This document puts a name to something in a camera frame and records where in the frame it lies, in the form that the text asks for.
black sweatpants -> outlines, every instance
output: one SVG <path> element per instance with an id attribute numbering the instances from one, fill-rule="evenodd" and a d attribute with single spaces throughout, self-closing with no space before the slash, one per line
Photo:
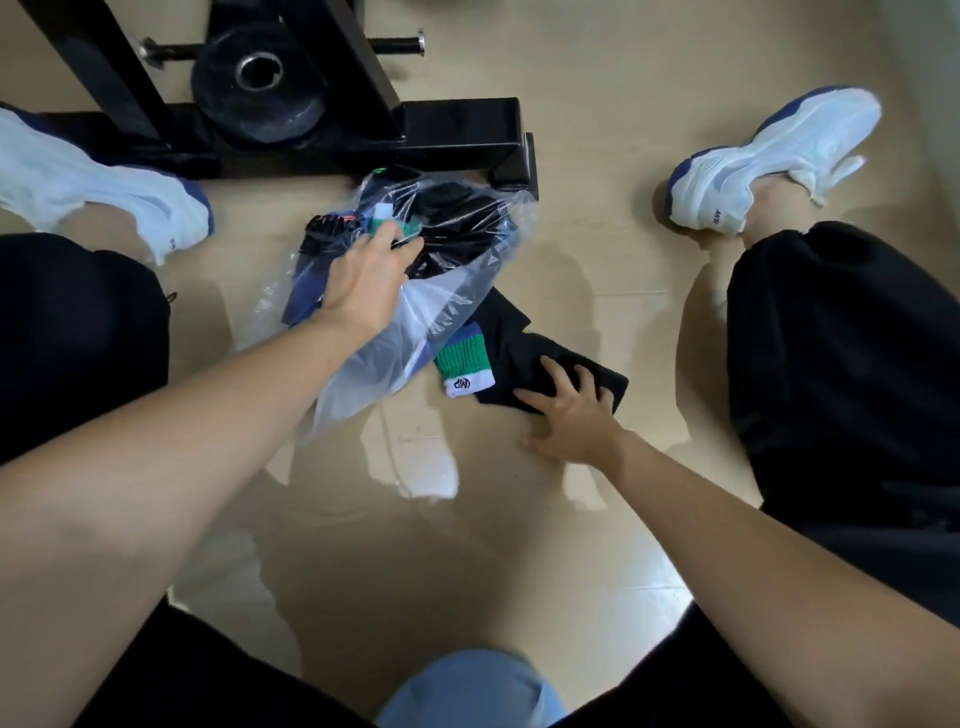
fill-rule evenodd
<path id="1" fill-rule="evenodd" d="M 0 238 L 0 286 L 3 461 L 166 383 L 170 311 L 146 268 L 55 235 L 12 235 Z M 764 510 L 960 625 L 954 298 L 880 240 L 826 223 L 744 254 L 728 319 L 732 418 Z M 723 717 L 785 722 L 692 606 L 563 725 Z M 165 602 L 77 725 L 203 720 L 369 725 Z"/>

light blue fabric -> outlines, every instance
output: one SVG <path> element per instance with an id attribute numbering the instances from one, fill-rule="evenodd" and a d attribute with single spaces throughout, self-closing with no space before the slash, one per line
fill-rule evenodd
<path id="1" fill-rule="evenodd" d="M 560 696 L 506 652 L 465 649 L 411 678 L 387 702 L 380 728 L 546 728 L 566 717 Z"/>

black metal frame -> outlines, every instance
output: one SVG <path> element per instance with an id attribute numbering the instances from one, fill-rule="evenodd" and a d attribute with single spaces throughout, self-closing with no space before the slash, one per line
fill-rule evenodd
<path id="1" fill-rule="evenodd" d="M 208 38 L 280 17 L 330 84 L 318 126 L 270 145 L 230 137 L 193 104 L 165 104 L 105 0 L 19 2 L 103 110 L 46 117 L 104 163 L 152 166 L 189 179 L 363 175 L 399 163 L 424 171 L 484 170 L 495 186 L 538 194 L 533 136 L 523 130 L 518 99 L 401 102 L 364 36 L 363 0 L 213 0 Z M 411 52 L 411 38 L 374 42 L 398 48 L 399 40 Z M 172 47 L 184 59 L 193 57 L 184 49 L 199 50 Z"/>

forearm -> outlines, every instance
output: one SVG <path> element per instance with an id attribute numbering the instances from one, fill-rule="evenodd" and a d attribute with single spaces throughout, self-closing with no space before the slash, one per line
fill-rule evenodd
<path id="1" fill-rule="evenodd" d="M 216 514 L 361 343 L 308 322 L 0 469 L 0 643 L 19 658 L 3 661 L 0 722 L 69 721 Z"/>
<path id="2" fill-rule="evenodd" d="M 818 726 L 957 715 L 957 630 L 633 433 L 618 437 L 602 470 L 771 692 Z"/>

gym equipment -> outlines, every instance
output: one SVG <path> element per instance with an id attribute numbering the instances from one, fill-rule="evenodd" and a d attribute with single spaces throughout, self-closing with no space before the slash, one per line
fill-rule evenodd
<path id="1" fill-rule="evenodd" d="M 103 163 L 194 180 L 402 164 L 538 196 L 519 100 L 401 102 L 377 54 L 422 56 L 425 36 L 367 38 L 363 0 L 212 0 L 205 43 L 136 48 L 105 0 L 19 2 L 102 109 L 44 115 Z M 143 67 L 176 61 L 195 61 L 192 104 L 165 104 Z"/>

